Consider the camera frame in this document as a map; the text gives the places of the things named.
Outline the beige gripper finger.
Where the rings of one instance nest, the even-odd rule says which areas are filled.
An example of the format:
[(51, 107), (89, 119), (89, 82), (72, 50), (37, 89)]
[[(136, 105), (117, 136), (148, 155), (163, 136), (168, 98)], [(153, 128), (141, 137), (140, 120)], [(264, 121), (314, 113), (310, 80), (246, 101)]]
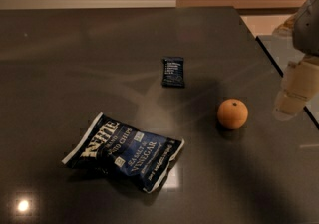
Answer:
[(319, 57), (305, 55), (299, 62), (290, 61), (284, 70), (281, 89), (274, 103), (273, 115), (288, 121), (296, 117), (319, 93)]
[(273, 30), (272, 34), (277, 37), (291, 37), (295, 20), (296, 20), (296, 15), (295, 14), (291, 15), (282, 24), (277, 26)]

